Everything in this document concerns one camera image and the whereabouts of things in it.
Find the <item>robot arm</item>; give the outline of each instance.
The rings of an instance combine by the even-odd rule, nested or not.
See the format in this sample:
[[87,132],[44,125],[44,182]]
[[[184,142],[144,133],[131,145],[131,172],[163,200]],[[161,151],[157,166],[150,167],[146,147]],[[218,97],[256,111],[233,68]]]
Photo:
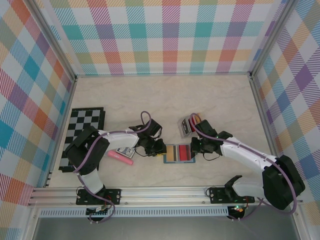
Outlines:
[[303,180],[289,157],[285,155],[276,157],[259,152],[225,131],[218,134],[207,120],[201,121],[195,127],[207,136],[227,141],[213,140],[199,134],[200,138],[193,137],[191,140],[192,152],[202,154],[215,152],[221,156],[232,158],[257,173],[257,177],[254,178],[237,175],[224,185],[225,194],[231,201],[238,196],[264,198],[280,210],[284,210],[293,201],[292,192],[286,179],[271,162],[266,161],[266,158],[277,164],[288,176],[296,196],[305,190]]
[[166,145],[161,138],[162,127],[153,119],[149,127],[140,133],[137,132],[148,126],[138,125],[129,127],[125,131],[117,131],[112,134],[103,130],[97,130],[93,126],[85,128],[77,138],[66,148],[68,160],[78,168],[88,154],[90,146],[100,136],[88,156],[85,164],[79,169],[78,174],[84,185],[94,194],[103,195],[104,184],[98,175],[99,163],[104,155],[110,150],[128,147],[144,147],[147,156],[156,156],[167,152]]

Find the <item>black and white checkerboard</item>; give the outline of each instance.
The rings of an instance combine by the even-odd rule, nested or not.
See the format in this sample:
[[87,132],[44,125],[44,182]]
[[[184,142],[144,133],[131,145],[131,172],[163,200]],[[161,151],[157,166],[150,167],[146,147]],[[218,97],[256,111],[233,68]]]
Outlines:
[[91,108],[74,108],[71,111],[71,117],[66,132],[66,137],[63,146],[62,157],[59,165],[59,170],[63,173],[70,173],[75,168],[68,161],[65,150],[73,140],[88,126],[94,126],[96,129],[103,130],[105,124],[105,115],[103,107]]

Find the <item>black mounting bracket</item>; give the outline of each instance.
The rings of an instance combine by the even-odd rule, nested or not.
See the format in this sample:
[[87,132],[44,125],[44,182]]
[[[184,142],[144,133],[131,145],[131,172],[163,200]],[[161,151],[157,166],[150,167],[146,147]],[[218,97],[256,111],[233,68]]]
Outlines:
[[[120,199],[121,199],[121,189],[104,188],[103,191],[99,191],[97,195],[102,198],[110,200],[111,202],[113,202],[114,205],[119,205]],[[105,201],[92,196],[85,189],[79,189],[77,191],[77,198],[76,198],[75,204],[76,205],[104,205]]]
[[253,196],[237,196],[230,199],[225,187],[210,187],[208,192],[211,204],[253,204],[255,202]]

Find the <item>color swatch card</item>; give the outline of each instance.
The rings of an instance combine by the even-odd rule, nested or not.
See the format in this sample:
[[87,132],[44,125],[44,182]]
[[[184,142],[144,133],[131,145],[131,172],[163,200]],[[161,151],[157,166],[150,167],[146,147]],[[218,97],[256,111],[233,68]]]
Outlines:
[[196,154],[191,152],[190,144],[166,145],[166,154],[163,155],[165,164],[195,163]]

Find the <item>pink marker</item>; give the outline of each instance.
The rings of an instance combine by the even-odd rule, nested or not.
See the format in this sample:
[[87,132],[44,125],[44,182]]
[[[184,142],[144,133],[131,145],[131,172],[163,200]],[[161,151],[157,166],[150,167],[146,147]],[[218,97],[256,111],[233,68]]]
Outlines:
[[108,157],[111,157],[111,158],[114,158],[114,159],[118,159],[120,160],[121,162],[124,162],[126,164],[129,164],[129,165],[132,165],[134,164],[134,161],[132,161],[131,159],[125,157],[125,156],[122,156],[121,154],[113,151],[113,150],[110,150],[108,151]]

